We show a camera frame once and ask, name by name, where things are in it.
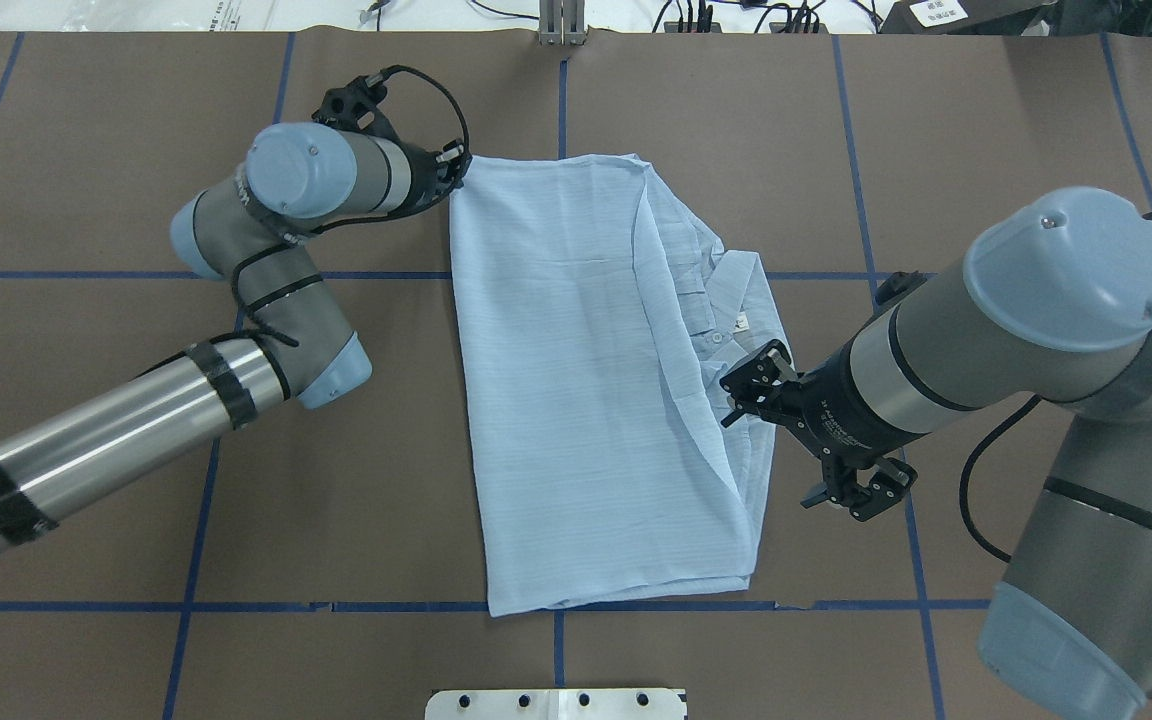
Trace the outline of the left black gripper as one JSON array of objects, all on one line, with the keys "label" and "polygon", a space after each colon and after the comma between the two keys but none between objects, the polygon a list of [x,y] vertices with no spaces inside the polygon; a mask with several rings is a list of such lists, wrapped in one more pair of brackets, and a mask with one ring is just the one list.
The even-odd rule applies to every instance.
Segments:
[{"label": "left black gripper", "polygon": [[399,217],[412,217],[447,200],[465,182],[468,165],[473,159],[467,141],[450,141],[439,151],[420,149],[414,143],[399,143],[410,165],[410,191],[397,206]]}]

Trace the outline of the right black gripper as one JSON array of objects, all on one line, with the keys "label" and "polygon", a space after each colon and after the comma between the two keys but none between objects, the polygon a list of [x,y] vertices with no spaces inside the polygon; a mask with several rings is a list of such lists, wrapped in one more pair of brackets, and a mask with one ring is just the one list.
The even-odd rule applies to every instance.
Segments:
[{"label": "right black gripper", "polygon": [[918,473],[895,457],[914,433],[893,427],[861,397],[852,377],[852,346],[846,343],[806,373],[788,364],[788,347],[772,340],[719,379],[730,396],[722,427],[744,416],[786,429],[818,460],[820,480],[799,505],[829,503],[856,521],[872,520],[905,500]]}]

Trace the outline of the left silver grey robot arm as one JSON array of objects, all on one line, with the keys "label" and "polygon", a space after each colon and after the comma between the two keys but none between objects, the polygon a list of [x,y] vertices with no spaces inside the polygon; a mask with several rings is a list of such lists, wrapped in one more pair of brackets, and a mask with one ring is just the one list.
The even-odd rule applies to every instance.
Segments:
[{"label": "left silver grey robot arm", "polygon": [[467,136],[426,150],[314,122],[257,132],[230,177],[188,200],[170,228],[189,270],[228,285],[247,328],[0,441],[0,553],[291,397],[316,409],[366,382],[370,357],[308,241],[434,209],[470,158]]}]

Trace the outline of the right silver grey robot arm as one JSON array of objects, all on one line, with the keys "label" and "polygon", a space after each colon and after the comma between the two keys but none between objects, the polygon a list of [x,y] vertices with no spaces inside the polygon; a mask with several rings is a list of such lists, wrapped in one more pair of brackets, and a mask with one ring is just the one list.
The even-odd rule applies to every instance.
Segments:
[{"label": "right silver grey robot arm", "polygon": [[980,661],[1064,719],[1134,719],[1152,702],[1152,211],[1094,187],[1062,188],[992,225],[933,276],[896,273],[838,351],[795,372],[783,342],[721,379],[727,423],[783,427],[819,461],[806,507],[855,520],[890,509],[916,471],[895,452],[984,407],[1073,415],[1009,552],[980,629]]}]

